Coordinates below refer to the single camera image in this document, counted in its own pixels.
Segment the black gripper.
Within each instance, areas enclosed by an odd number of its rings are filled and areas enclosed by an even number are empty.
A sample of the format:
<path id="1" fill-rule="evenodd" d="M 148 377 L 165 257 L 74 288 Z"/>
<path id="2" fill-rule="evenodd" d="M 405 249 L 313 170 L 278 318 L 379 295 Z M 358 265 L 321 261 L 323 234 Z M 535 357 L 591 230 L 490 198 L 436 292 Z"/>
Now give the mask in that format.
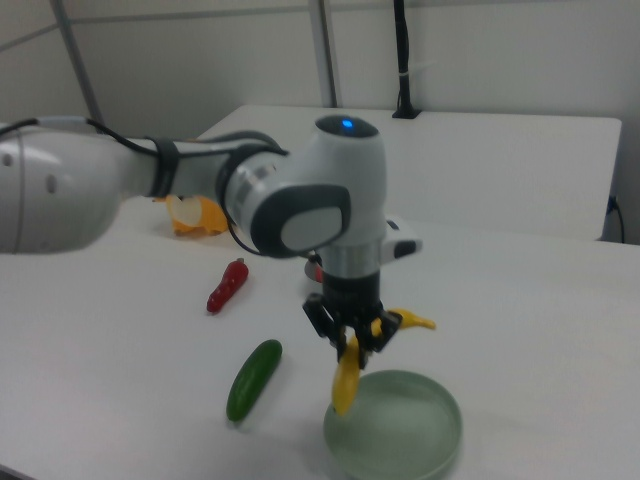
<path id="1" fill-rule="evenodd" d="M 306 298 L 304 313 L 316 333 L 336 350 L 346 348 L 345 327 L 341 323 L 369 323 L 358 329 L 359 367 L 365 369 L 369 357 L 386 347 L 402 323 L 399 313 L 382 311 L 380 273 L 359 278 L 325 273 L 322 290 L 323 296 L 310 294 Z"/>

